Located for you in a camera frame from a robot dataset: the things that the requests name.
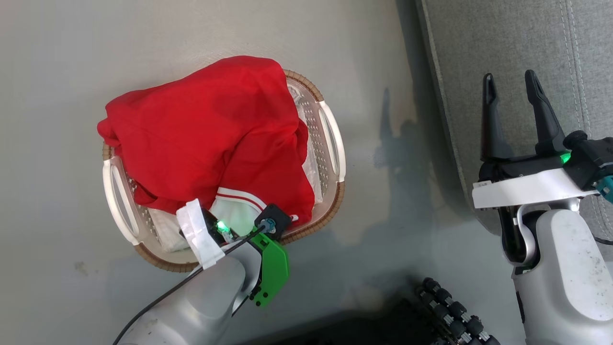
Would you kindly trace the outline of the cream laundry basket brown rim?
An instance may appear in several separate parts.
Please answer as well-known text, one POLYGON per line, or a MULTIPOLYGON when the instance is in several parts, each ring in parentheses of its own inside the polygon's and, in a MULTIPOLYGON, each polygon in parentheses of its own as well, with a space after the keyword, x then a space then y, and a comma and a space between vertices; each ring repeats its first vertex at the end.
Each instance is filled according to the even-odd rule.
MULTIPOLYGON (((315 205, 312 219, 286 231, 283 244, 316 233, 337 214, 345 193, 346 157, 339 126, 318 88, 302 74, 285 70, 287 84, 298 94, 297 108, 304 112, 309 139, 318 165, 322 202, 315 205)), ((156 268, 175 273, 196 269, 198 261, 191 249, 167 253, 158 240, 158 232, 149 210, 134 201, 135 183, 127 175, 122 161, 107 144, 102 148, 104 192, 121 234, 136 253, 156 268)))

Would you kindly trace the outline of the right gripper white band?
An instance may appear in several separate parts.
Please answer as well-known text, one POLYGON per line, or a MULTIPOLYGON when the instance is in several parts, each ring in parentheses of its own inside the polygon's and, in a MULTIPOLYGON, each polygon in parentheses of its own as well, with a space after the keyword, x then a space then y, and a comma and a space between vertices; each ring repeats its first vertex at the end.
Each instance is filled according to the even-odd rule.
POLYGON ((534 108, 538 142, 536 154, 511 159, 512 148, 504 137, 499 115, 499 94, 488 73, 482 81, 481 160, 479 181, 473 184, 475 209, 536 205, 569 198, 598 195, 581 190, 563 169, 570 159, 565 135, 534 70, 524 74, 527 97, 534 108))

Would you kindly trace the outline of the red sports garment white stripes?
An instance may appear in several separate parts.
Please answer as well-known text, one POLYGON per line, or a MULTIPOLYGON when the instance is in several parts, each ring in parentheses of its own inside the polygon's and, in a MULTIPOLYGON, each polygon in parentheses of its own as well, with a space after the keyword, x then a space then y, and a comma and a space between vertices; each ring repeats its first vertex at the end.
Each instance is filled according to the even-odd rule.
POLYGON ((308 127, 282 66, 236 56, 106 105, 98 133, 135 183, 138 205, 175 214, 198 199, 260 214, 277 205, 296 226, 312 219, 304 171, 308 127))

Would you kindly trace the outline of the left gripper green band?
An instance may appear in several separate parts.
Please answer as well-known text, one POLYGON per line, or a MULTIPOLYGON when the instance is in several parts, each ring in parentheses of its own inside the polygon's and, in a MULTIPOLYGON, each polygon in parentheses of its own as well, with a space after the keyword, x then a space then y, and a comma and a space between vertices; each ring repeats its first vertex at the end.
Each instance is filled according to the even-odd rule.
POLYGON ((245 269, 245 280, 239 288, 233 307, 241 307, 251 300, 265 307, 286 284, 290 276, 289 256, 279 240, 261 233, 263 227, 245 236, 237 236, 231 227, 200 206, 199 201, 188 202, 177 210, 181 234, 186 238, 199 266, 193 275, 212 268, 224 257, 234 255, 245 269))

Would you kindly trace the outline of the white cloth in basket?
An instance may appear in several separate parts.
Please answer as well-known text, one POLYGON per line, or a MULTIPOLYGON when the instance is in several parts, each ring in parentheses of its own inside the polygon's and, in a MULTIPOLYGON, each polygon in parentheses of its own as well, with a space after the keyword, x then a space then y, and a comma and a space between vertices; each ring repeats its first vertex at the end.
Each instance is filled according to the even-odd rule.
MULTIPOLYGON (((330 183, 331 174, 337 172, 335 153, 330 153, 331 135, 324 128, 333 118, 326 103, 320 100, 320 92, 310 81, 288 78, 287 85, 293 96, 298 116, 308 127, 307 155, 303 168, 314 195, 311 219, 300 216, 293 222, 291 230, 283 234, 283 239, 294 241, 297 238, 320 229, 324 213, 330 209, 330 201, 335 196, 330 183)), ((211 212, 238 234, 247 234, 248 224, 254 222, 261 211, 256 207, 256 199, 248 194, 238 194, 221 189, 222 195, 213 203, 211 212)), ((175 216, 162 210, 148 210, 151 229, 155 231, 160 248, 166 253, 188 249, 187 241, 179 234, 180 227, 175 216)))

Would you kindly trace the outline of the grey fabric sofa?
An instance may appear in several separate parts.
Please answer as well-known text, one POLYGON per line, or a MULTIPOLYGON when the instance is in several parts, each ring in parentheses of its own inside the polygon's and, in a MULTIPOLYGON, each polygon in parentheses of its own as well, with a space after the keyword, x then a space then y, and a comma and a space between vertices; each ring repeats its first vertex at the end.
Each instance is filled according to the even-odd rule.
POLYGON ((482 81, 495 79, 516 156, 538 137, 524 81, 534 70, 566 134, 613 138, 613 0, 419 0, 447 141, 473 209, 481 168, 482 81))

